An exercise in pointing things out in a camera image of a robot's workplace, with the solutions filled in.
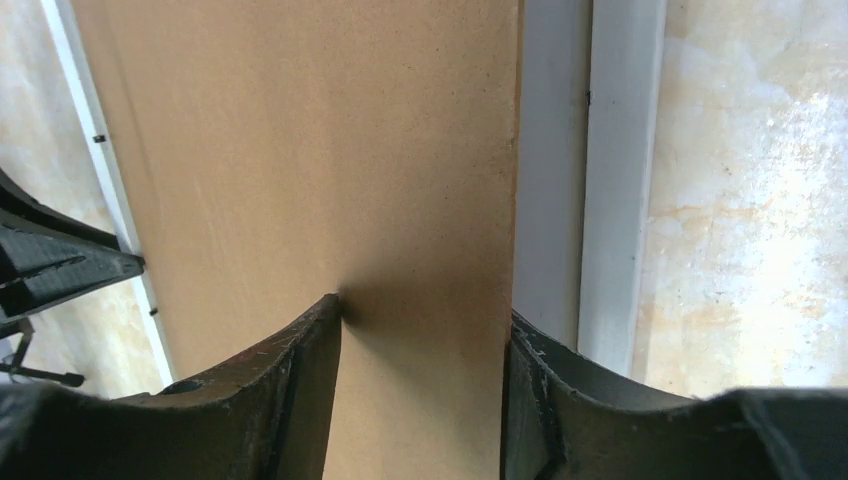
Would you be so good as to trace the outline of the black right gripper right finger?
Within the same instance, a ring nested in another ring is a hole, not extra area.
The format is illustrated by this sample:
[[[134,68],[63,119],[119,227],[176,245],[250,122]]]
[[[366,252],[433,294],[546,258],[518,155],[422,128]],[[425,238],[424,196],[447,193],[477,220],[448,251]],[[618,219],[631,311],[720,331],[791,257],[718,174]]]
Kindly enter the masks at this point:
[[[506,479],[843,479],[843,389],[670,394],[512,318],[505,375]]]

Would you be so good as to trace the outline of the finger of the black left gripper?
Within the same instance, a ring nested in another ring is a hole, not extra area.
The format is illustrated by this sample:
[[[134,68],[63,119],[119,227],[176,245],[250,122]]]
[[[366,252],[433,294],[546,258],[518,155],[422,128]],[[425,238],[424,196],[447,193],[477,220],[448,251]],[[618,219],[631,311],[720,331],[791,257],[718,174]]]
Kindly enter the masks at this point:
[[[142,258],[109,246],[3,225],[1,320],[19,320],[143,271]]]
[[[1,171],[1,208],[37,225],[120,250],[117,237],[41,204]]]

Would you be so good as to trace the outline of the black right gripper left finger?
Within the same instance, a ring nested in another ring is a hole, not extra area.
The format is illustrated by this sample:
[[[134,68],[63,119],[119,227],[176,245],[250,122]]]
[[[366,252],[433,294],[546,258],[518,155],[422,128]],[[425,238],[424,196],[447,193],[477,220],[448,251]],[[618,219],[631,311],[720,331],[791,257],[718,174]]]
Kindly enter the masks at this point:
[[[106,400],[48,384],[1,389],[5,479],[319,479],[342,309],[289,326],[158,394]]]

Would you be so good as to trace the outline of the brown frame backing board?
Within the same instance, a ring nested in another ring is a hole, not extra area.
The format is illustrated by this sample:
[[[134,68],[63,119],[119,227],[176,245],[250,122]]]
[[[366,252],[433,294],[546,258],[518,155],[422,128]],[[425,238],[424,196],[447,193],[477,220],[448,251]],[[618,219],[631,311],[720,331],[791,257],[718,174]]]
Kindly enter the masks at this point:
[[[496,479],[520,1],[76,1],[172,370],[346,309],[324,475]]]

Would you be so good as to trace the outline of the landscape photo print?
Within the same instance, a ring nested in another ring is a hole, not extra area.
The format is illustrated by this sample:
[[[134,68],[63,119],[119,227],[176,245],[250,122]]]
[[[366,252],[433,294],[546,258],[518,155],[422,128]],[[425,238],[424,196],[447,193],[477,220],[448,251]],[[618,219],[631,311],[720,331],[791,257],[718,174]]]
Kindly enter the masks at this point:
[[[591,1],[528,1],[521,65],[512,305],[576,348]]]

